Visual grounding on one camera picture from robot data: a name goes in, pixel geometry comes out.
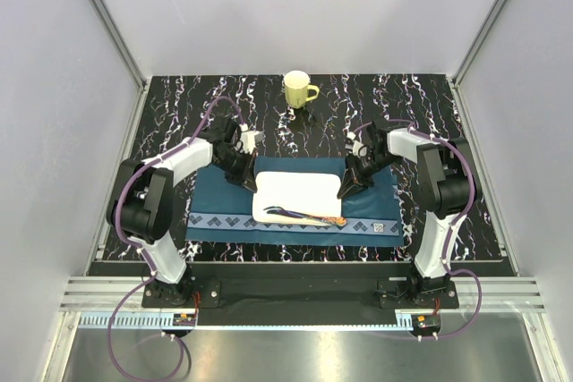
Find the white rectangular plate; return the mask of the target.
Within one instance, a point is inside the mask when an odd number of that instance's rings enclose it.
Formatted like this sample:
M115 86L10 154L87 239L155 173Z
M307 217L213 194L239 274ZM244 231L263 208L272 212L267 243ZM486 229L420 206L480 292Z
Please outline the white rectangular plate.
M341 180L335 174L267 171L258 173L255 181L252 216L259 223L324 225L316 219L270 214L267 208L274 207L321 218L342 216L342 201L337 197Z

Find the blue cloth placemat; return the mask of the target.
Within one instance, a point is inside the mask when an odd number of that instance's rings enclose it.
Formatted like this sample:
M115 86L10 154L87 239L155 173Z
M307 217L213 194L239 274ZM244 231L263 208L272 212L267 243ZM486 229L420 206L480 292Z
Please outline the blue cloth placemat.
M229 183L222 170L204 167L197 173L186 239L273 245L397 247L404 243L398 180L388 167L373 176L373 186L341 202L344 226L262 223L253 215L256 195Z

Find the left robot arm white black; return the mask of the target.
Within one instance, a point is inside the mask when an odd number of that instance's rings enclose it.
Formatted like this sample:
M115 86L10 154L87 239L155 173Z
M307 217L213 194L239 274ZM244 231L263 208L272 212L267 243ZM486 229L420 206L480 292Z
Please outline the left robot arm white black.
M150 296L176 307L198 298L192 271L169 232L176 185L203 167L215 166L228 183L255 193L256 146L263 140L263 132L227 118L159 155L122 161L106 218L120 240L148 264L150 280L144 284Z

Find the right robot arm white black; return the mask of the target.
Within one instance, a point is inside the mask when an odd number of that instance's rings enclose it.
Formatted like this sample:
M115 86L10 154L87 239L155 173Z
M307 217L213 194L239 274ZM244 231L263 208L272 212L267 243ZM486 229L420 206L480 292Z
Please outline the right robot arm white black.
M412 124L381 129L365 124L370 142L358 138L358 130L346 135L345 172L338 197L346 199L373 186L373 176L401 160L417 166L418 185L426 212L423 239L411 263L406 281L394 301L405 300L417 307L435 306L445 298L453 272L450 257L460 225L482 188L467 140L444 140L419 132Z

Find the blue fork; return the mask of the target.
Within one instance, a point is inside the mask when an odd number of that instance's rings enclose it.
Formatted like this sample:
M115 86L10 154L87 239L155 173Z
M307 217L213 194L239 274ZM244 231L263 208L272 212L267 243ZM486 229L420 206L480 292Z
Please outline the blue fork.
M262 210L262 219L268 222L295 225L312 225L313 223L321 223L323 221L323 218L320 216L314 216L300 211L285 209L280 206L264 208Z

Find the yellow-green ceramic mug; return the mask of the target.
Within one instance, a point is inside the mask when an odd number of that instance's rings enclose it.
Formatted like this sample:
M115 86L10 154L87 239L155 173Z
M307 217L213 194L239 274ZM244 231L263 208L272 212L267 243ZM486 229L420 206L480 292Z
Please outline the yellow-green ceramic mug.
M320 89L311 84L306 72L291 71L284 75L284 93L286 103L294 109L303 107L320 95Z

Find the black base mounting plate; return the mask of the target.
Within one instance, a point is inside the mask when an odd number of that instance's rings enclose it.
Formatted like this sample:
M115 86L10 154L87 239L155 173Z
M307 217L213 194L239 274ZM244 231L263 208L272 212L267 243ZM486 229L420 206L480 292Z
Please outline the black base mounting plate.
M197 264L188 267L176 284L153 281L144 290L143 305L183 307L197 303L216 309L237 302L329 301L391 310L459 307L452 280L446 276L437 281L419 280L407 263L257 263L231 268Z

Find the left connector box black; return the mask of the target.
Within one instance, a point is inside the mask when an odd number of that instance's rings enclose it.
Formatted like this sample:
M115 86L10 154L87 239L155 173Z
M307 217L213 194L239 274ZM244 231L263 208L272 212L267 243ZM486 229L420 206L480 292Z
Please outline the left connector box black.
M174 327L189 327L192 329L197 326L198 315L196 312L175 313L173 316Z

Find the right connector box orange black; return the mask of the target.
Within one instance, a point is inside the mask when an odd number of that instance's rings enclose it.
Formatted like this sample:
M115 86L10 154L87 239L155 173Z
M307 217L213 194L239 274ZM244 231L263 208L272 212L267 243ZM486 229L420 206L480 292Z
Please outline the right connector box orange black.
M439 313L414 315L412 334L416 337L435 337L441 329L441 317Z

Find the aluminium front frame rail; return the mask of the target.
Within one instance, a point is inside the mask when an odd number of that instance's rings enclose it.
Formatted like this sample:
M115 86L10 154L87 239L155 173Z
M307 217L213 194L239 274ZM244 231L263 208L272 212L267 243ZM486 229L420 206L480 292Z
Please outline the aluminium front frame rail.
M137 277L73 276L60 304L61 311L108 311L141 283ZM470 311L477 303L477 286L467 277L455 280L459 304ZM545 307L531 277L486 277L481 280L483 312L543 313Z

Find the right aluminium frame post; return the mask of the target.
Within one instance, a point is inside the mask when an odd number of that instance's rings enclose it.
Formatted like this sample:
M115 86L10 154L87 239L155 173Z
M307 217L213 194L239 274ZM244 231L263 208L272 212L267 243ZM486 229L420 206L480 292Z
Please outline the right aluminium frame post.
M459 87L469 72L475 59L483 48L487 38L490 36L498 19L508 6L510 0L494 0L489 12L486 14L473 42L464 56L457 71L451 76L451 81L455 87Z

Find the aluminium frame post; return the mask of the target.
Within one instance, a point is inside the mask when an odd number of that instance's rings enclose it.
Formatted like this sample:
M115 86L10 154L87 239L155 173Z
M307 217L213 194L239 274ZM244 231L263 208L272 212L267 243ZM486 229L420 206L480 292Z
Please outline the aluminium frame post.
M459 87L469 72L475 59L483 48L487 38L490 36L498 19L508 6L510 0L494 0L489 12L486 14L473 42L464 56L457 71L451 76L451 81L455 87Z
M136 88L142 91L147 83L147 78L142 73L139 65L136 63L133 54L131 53L126 41L117 27L115 20L109 11L105 0L89 0L92 9L98 16L104 31L109 37L115 51L119 55L124 67L132 78Z

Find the left aluminium frame post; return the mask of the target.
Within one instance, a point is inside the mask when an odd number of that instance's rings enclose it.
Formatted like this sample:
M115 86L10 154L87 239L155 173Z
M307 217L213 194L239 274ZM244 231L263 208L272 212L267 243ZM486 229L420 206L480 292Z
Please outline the left aluminium frame post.
M115 20L109 11L105 0L89 0L92 9L98 16L104 31L109 37L115 51L119 55L124 67L132 78L136 88L142 91L147 83L147 78L142 73L139 65L136 63L133 54L131 53L126 41L117 27Z

